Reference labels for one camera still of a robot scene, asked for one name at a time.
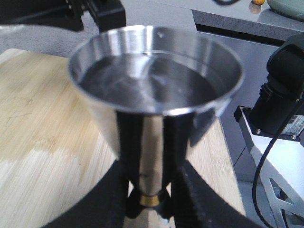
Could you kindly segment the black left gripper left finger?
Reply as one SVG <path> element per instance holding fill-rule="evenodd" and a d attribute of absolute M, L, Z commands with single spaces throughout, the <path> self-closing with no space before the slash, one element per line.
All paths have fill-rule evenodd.
<path fill-rule="evenodd" d="M 90 192 L 46 227 L 122 228 L 125 218 L 140 215 L 139 191 L 128 195 L 129 181 L 138 173 L 138 162 L 115 161 Z"/>

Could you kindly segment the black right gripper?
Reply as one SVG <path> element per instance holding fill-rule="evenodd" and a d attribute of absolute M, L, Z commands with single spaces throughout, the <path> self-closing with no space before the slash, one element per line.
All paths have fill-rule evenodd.
<path fill-rule="evenodd" d="M 82 31 L 82 15 L 89 11 L 99 31 L 126 26 L 119 0 L 2 0 L 1 25 L 40 25 Z"/>

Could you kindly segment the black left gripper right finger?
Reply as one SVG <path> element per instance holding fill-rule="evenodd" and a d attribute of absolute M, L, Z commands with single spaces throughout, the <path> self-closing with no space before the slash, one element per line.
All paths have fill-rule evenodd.
<path fill-rule="evenodd" d="M 177 228 L 258 228 L 255 222 L 223 200 L 185 161 L 171 182 L 171 196 L 161 215 Z"/>

